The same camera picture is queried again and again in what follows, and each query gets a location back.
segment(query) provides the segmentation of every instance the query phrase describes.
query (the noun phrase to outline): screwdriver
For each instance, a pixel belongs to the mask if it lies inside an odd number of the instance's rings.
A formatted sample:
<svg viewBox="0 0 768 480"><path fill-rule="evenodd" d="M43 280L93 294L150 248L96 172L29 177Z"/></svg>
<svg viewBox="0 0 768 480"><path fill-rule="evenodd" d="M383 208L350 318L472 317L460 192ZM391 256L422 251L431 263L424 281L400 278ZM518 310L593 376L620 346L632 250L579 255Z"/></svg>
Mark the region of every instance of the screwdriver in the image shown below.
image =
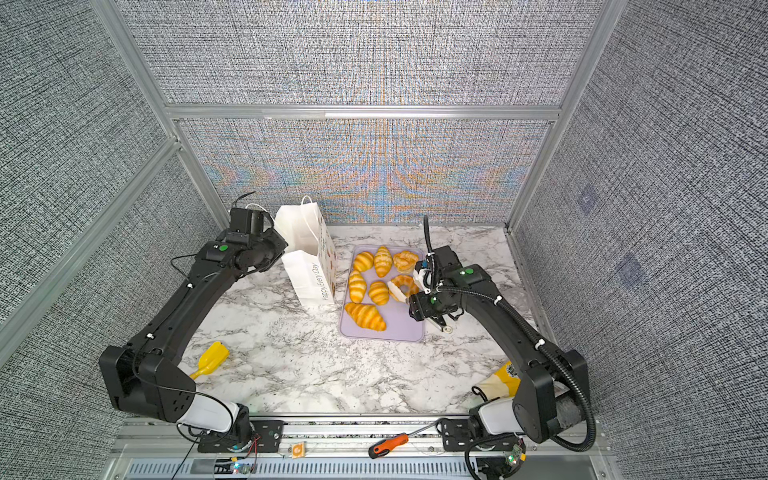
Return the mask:
<svg viewBox="0 0 768 480"><path fill-rule="evenodd" d="M400 435L396 435L390 439L383 439L381 442L376 443L375 445L372 445L370 449L368 449L368 456L370 458L378 458L383 457L384 455L390 453L392 450L395 449L395 447L399 447L400 445L404 445L408 443L409 437L416 435L417 433L423 432L429 427L432 427L436 425L437 422L432 422L427 426L421 427L420 429L416 430L415 432L410 433L401 433Z"/></svg>

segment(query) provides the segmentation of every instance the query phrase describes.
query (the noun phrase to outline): yellow toy shovel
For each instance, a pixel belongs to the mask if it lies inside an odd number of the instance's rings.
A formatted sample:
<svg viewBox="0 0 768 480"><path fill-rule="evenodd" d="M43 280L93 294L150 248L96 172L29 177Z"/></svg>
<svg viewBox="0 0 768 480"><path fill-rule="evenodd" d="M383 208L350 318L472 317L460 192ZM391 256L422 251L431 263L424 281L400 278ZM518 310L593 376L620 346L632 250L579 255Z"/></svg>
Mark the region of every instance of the yellow toy shovel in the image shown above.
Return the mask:
<svg viewBox="0 0 768 480"><path fill-rule="evenodd" d="M194 380L201 375L210 375L215 369L219 368L219 365L221 365L229 355L230 351L222 342L214 342L214 344L209 346L208 350L206 350L200 357L200 361L197 362L197 371L190 375L190 377Z"/></svg>

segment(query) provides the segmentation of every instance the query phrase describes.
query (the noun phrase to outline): white paper bag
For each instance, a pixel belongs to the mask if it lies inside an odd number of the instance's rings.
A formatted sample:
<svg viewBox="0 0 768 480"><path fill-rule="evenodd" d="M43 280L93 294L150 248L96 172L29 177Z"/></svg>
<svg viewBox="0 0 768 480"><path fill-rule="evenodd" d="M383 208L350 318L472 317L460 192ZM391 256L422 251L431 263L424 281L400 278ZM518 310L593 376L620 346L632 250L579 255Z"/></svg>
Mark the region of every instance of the white paper bag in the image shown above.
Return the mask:
<svg viewBox="0 0 768 480"><path fill-rule="evenodd" d="M333 305L336 251L317 203L283 205L275 229L288 242L283 265L301 304Z"/></svg>

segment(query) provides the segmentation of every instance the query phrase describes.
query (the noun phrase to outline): yellow bag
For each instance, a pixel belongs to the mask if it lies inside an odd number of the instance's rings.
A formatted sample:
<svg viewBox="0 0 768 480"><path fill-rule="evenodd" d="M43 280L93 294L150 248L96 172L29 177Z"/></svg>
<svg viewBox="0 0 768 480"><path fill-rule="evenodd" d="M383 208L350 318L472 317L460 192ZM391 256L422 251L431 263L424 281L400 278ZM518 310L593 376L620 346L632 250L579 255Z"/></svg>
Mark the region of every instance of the yellow bag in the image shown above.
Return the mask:
<svg viewBox="0 0 768 480"><path fill-rule="evenodd" d="M480 395L483 401L487 402L497 398L513 397L518 392L519 386L518 373L512 366L512 362L507 362L496 373L473 386L472 393Z"/></svg>

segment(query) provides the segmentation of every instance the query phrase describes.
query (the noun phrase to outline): metal base plate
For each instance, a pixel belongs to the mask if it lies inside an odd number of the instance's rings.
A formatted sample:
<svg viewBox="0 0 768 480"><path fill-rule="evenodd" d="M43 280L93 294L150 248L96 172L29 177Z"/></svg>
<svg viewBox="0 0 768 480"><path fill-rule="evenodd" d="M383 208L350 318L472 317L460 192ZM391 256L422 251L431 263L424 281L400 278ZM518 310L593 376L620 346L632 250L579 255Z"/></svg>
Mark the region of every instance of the metal base plate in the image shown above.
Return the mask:
<svg viewBox="0 0 768 480"><path fill-rule="evenodd" d="M469 428L469 420L451 420L442 419L438 424L440 436L442 437L442 447L446 452L464 452L467 445L474 440L472 431ZM497 442L488 442L482 445L472 447L473 452L495 452L502 454L505 450L511 448L512 440L499 440Z"/></svg>
<svg viewBox="0 0 768 480"><path fill-rule="evenodd" d="M251 420L250 424L253 425L253 432L261 437L256 443L257 454L277 453L280 448L280 440L283 437L283 425L285 422L281 420ZM199 453L229 452L221 446L216 446L213 442L199 444L197 451Z"/></svg>

